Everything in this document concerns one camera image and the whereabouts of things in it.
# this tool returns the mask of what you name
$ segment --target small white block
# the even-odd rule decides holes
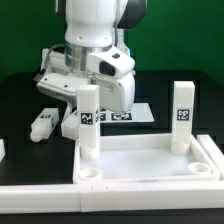
[[[4,142],[2,139],[0,139],[0,162],[5,156],[5,147],[4,147]]]
[[[62,136],[71,140],[79,137],[79,118],[75,111],[61,124]]]
[[[30,138],[33,142],[48,139],[59,121],[57,108],[45,108],[31,125]]]
[[[96,112],[99,108],[99,87],[96,85],[83,85],[77,89],[78,111]]]

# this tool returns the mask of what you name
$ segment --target white container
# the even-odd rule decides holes
[[[83,183],[79,173],[85,169],[99,169],[100,183],[219,180],[220,171],[192,135],[190,151],[185,156],[171,152],[171,140],[172,134],[101,137],[100,157],[92,161],[81,158],[81,147],[76,141],[73,181]],[[205,164],[211,172],[190,174],[188,166],[195,162]]]

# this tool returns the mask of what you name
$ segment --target white block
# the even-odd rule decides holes
[[[33,142],[48,139],[59,121],[57,108],[45,108],[31,125],[30,138]]]
[[[4,142],[2,139],[0,139],[0,162],[5,156],[5,147],[4,147]]]
[[[79,141],[84,159],[100,156],[99,87],[83,85],[77,89],[77,111],[79,116]]]
[[[77,89],[78,111],[96,112],[99,108],[99,87],[96,85],[83,85]]]
[[[62,136],[71,140],[79,137],[79,118],[75,111],[61,124]]]
[[[186,155],[190,150],[194,91],[193,82],[174,84],[171,151],[177,155]]]

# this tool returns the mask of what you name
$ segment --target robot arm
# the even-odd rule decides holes
[[[116,39],[113,28],[115,33],[117,27],[133,28],[144,16],[146,5],[146,0],[57,0],[56,8],[62,17],[62,8],[65,8],[64,16],[68,24],[65,64],[71,73],[67,77],[47,74],[48,77],[37,84],[39,90],[57,99],[67,100],[73,107],[75,102],[68,99],[74,99],[77,84],[92,83],[100,86],[102,108],[117,113],[130,110],[135,92],[131,74],[135,62],[113,46],[113,39]],[[131,10],[135,10],[133,15],[130,14]],[[74,85],[69,87],[73,87],[64,88],[72,82]]]

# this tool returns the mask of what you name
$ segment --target black and white tag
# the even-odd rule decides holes
[[[50,118],[51,117],[51,114],[42,114],[41,116],[40,116],[40,118],[45,118],[45,119],[48,119],[48,118]]]
[[[112,113],[111,120],[112,121],[130,121],[132,120],[132,116],[131,116],[131,113],[126,113],[126,114]]]
[[[81,124],[92,125],[93,114],[92,113],[81,113]]]
[[[177,121],[190,121],[191,110],[190,109],[177,109]]]

